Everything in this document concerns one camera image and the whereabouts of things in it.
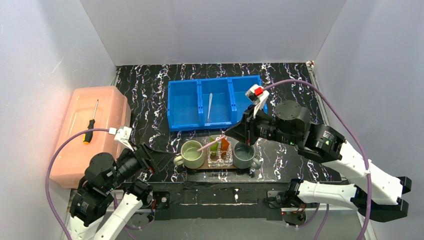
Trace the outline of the yellow black screwdriver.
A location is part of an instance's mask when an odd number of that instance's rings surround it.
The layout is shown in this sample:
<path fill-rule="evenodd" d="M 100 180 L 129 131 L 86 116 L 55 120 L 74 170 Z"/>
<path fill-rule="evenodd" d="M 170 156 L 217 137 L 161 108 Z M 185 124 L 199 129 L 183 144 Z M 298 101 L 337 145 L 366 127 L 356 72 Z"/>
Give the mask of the yellow black screwdriver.
<path fill-rule="evenodd" d="M 94 128 L 94 125 L 95 125 L 95 122 L 96 122 L 95 116 L 96 116 L 98 104 L 99 104 L 99 100 L 97 99 L 95 107 L 94 107 L 92 118 L 88 122 L 88 126 L 87 126 L 88 130 L 91 130 L 91 129 Z M 93 139 L 93 131 L 86 132 L 83 136 L 83 143 L 88 145 L 92 141 L 92 139 Z"/>

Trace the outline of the oval wooden tray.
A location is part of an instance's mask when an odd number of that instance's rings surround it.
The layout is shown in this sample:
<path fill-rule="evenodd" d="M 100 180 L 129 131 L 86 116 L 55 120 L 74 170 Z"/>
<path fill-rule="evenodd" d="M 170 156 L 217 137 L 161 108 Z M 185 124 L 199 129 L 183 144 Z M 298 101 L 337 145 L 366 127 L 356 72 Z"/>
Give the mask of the oval wooden tray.
<path fill-rule="evenodd" d="M 192 170 L 236 170 L 238 169 L 236 166 L 232 165 L 223 165 L 223 166 L 209 166 L 207 162 L 205 162 L 202 166 L 198 168 L 191 168 Z"/>

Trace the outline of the orange toothpaste tube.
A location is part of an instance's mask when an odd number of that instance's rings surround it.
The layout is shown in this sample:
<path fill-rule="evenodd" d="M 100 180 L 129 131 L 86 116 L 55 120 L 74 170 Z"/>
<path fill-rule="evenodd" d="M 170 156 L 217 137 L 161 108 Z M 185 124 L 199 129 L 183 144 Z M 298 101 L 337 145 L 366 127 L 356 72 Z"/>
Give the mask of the orange toothpaste tube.
<path fill-rule="evenodd" d="M 223 160 L 227 158 L 227 151 L 229 149 L 229 146 L 230 146 L 230 142 L 226 138 L 223 138 L 221 140 L 221 146 L 220 146 L 220 155 Z"/>

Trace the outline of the grey ceramic mug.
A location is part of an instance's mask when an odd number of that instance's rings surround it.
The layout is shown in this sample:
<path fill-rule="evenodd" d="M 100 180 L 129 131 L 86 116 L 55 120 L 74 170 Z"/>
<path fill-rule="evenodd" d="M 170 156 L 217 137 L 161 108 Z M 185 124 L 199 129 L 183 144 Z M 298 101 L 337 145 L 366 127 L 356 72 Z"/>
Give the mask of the grey ceramic mug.
<path fill-rule="evenodd" d="M 232 163 L 238 169 L 261 168 L 262 163 L 256 158 L 256 150 L 253 146 L 237 142 L 232 150 Z"/>

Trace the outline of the clear plastic holder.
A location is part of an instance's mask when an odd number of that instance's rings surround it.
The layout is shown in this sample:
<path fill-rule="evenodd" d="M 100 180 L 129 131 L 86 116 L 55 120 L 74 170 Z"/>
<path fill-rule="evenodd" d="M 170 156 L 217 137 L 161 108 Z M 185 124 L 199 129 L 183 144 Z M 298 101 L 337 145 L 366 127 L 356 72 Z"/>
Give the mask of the clear plastic holder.
<path fill-rule="evenodd" d="M 218 151 L 216 154 L 216 158 L 210 158 L 210 153 L 209 153 L 209 148 L 207 148 L 207 163 L 210 167 L 212 166 L 228 166 L 228 165 L 233 165 L 233 158 L 232 158 L 232 146 L 231 143 L 229 142 L 229 148 L 227 151 L 227 155 L 226 155 L 226 159 L 222 159 L 221 158 L 221 141 L 218 142 L 219 146 L 218 146 Z"/>

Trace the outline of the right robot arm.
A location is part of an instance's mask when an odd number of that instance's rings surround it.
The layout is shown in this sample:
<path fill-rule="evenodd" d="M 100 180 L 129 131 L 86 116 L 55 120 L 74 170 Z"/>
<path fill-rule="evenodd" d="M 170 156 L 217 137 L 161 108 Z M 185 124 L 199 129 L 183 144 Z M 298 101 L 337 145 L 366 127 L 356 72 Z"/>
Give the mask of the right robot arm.
<path fill-rule="evenodd" d="M 402 195 L 410 192 L 412 180 L 391 176 L 364 161 L 342 134 L 328 125 L 312 123 L 310 116 L 308 108 L 293 100 L 278 104 L 274 116 L 255 112 L 250 105 L 241 120 L 225 131 L 226 136 L 249 146 L 260 138 L 294 146 L 300 156 L 348 180 L 348 184 L 325 184 L 292 179 L 285 192 L 268 197 L 268 204 L 275 208 L 285 204 L 336 205 L 380 223 L 405 218 L 409 203 Z"/>

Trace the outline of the blue three-compartment plastic bin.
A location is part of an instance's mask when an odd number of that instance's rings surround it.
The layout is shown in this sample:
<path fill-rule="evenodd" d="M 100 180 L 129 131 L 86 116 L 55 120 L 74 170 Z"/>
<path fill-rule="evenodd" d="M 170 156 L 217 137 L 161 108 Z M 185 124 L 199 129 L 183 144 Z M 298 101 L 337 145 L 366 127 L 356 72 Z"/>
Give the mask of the blue three-compartment plastic bin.
<path fill-rule="evenodd" d="M 259 75 L 174 80 L 168 83 L 167 119 L 172 132 L 226 129 L 241 120 L 251 105 L 245 96 Z M 213 93 L 207 123 L 209 94 Z"/>

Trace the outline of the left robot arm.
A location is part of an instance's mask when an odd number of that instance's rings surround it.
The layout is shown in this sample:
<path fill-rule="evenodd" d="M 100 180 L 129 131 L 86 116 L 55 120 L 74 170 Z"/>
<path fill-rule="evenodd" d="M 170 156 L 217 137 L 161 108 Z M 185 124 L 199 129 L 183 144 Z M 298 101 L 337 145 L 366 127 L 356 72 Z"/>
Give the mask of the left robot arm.
<path fill-rule="evenodd" d="M 80 179 L 70 205 L 67 224 L 70 240 L 114 240 L 139 209 L 149 209 L 149 221 L 164 194 L 137 173 L 159 173 L 176 156 L 174 152 L 155 150 L 146 144 L 134 150 L 125 148 L 118 158 L 108 152 L 96 154 Z"/>

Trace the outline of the light green ceramic mug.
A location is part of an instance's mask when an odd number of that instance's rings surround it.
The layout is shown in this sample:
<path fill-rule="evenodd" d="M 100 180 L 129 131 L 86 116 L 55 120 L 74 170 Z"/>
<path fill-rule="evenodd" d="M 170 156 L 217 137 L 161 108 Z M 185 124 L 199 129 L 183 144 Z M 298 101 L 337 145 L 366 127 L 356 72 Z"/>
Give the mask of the light green ceramic mug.
<path fill-rule="evenodd" d="M 173 160 L 174 165 L 184 165 L 189 169 L 200 168 L 207 159 L 206 150 L 199 151 L 202 147 L 202 144 L 195 140 L 185 142 L 181 147 L 180 155 Z"/>

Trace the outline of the green toothpaste tube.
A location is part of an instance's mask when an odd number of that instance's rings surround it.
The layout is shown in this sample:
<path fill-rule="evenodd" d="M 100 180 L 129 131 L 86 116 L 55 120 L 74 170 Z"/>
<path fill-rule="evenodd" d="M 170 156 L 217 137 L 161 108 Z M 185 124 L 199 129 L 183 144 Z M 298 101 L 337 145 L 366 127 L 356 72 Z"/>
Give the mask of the green toothpaste tube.
<path fill-rule="evenodd" d="M 210 137 L 209 140 L 210 140 L 211 143 L 214 142 L 213 144 L 211 144 L 209 146 L 209 155 L 210 155 L 210 158 L 211 159 L 214 159 L 214 158 L 217 157 L 219 142 L 216 141 L 216 137 L 215 138 Z"/>

